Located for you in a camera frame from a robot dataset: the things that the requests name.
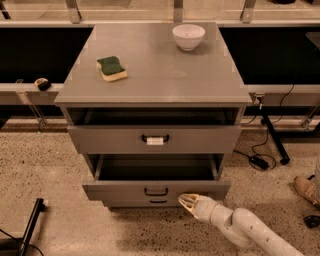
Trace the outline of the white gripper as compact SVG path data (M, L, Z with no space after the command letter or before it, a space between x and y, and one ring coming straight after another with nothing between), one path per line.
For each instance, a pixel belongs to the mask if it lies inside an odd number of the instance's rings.
M183 193L178 196L178 202L200 222L209 223L211 213L217 202L207 196Z

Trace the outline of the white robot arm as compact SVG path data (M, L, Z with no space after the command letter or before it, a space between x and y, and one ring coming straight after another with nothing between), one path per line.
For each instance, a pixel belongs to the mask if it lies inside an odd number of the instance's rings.
M247 209L232 210L199 194L181 194L178 201L195 219L213 225L238 247L256 243L269 256L305 256Z

